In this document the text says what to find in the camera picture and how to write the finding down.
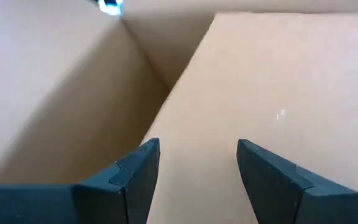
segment cardboard box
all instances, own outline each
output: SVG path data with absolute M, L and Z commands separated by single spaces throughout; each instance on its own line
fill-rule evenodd
M 358 190 L 358 14 L 209 28 L 358 2 L 124 5 L 0 3 L 0 183 L 77 182 L 157 136 L 150 223 L 255 223 L 239 138 Z

